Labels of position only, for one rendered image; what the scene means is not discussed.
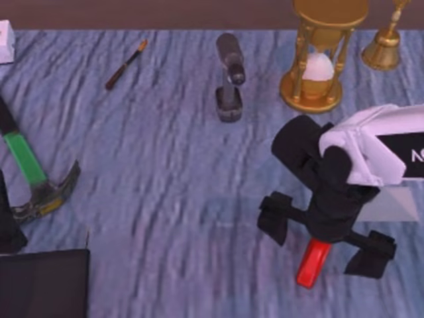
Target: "tabletop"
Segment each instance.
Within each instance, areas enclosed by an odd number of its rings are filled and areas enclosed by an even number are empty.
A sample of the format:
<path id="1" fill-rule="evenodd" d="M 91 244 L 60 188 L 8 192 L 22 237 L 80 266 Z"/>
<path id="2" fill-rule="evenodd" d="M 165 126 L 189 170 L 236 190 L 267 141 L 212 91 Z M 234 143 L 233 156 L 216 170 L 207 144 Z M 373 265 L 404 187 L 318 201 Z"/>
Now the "tabletop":
<path id="1" fill-rule="evenodd" d="M 294 31 L 236 31 L 247 81 L 242 119 L 221 123 L 215 40 L 221 31 L 20 31 L 0 89 L 55 182 L 82 173 L 69 202 L 27 224 L 24 252 L 83 247 L 90 232 L 90 318 L 409 317 L 424 312 L 421 223 L 361 223 L 393 235 L 396 259 L 381 280 L 343 275 L 354 249 L 334 247 L 316 286 L 294 276 L 309 235 L 290 224 L 280 248 L 256 228 L 274 190 L 305 207 L 303 186 L 271 154 L 298 115 L 278 93 Z M 337 123 L 359 109 L 424 103 L 424 32 L 402 32 L 402 65 L 381 73 L 360 61 L 374 32 L 356 32 L 341 76 L 342 103 L 314 115 Z M 113 91 L 112 73 L 147 38 Z M 14 205 L 29 190 L 4 143 L 0 165 Z M 408 184 L 423 216 L 423 185 Z"/>

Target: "red object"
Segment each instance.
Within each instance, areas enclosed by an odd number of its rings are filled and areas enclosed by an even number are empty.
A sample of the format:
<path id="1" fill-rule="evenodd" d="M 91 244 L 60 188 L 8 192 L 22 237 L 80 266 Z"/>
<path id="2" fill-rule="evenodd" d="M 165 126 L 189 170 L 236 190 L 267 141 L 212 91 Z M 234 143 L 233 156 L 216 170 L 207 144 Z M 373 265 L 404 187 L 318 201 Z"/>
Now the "red object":
<path id="1" fill-rule="evenodd" d="M 297 271 L 296 281 L 299 285 L 306 288 L 313 287 L 330 253 L 330 248 L 331 244 L 311 238 Z"/>

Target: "green handle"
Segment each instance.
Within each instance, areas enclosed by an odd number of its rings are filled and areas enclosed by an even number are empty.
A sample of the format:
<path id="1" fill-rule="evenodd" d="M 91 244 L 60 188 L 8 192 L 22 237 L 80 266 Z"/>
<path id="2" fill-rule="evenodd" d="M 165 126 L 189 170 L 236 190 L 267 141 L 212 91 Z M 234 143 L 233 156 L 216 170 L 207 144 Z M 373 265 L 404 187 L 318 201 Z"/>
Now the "green handle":
<path id="1" fill-rule="evenodd" d="M 3 138 L 30 186 L 45 182 L 47 180 L 46 174 L 24 136 L 18 132 L 10 132 Z"/>

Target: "gray figurine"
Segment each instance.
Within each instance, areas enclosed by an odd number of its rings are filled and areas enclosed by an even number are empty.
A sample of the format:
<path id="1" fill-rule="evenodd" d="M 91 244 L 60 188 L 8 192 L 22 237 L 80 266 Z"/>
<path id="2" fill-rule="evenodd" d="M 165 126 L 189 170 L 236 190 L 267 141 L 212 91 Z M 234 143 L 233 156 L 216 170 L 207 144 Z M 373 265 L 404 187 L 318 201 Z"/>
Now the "gray figurine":
<path id="1" fill-rule="evenodd" d="M 224 33 L 217 39 L 217 50 L 223 66 L 223 86 L 215 92 L 217 112 L 222 122 L 233 123 L 242 115 L 243 105 L 238 86 L 246 81 L 244 58 L 239 41 L 230 33 Z"/>

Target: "brown wall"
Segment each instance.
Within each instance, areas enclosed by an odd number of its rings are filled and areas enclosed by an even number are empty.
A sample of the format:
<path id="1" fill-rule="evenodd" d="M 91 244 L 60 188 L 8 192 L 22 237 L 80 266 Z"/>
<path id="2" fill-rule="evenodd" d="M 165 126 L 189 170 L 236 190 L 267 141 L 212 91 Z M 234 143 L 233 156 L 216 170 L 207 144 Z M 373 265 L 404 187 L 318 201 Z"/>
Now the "brown wall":
<path id="1" fill-rule="evenodd" d="M 297 27 L 291 0 L 7 0 L 7 2 L 13 4 L 0 4 L 0 19 L 9 19 L 15 29 Z M 393 9 L 392 0 L 370 0 L 370 14 L 361 28 L 380 28 L 388 24 Z M 403 13 L 399 28 L 424 29 L 423 15 L 424 1 L 412 0 Z"/>

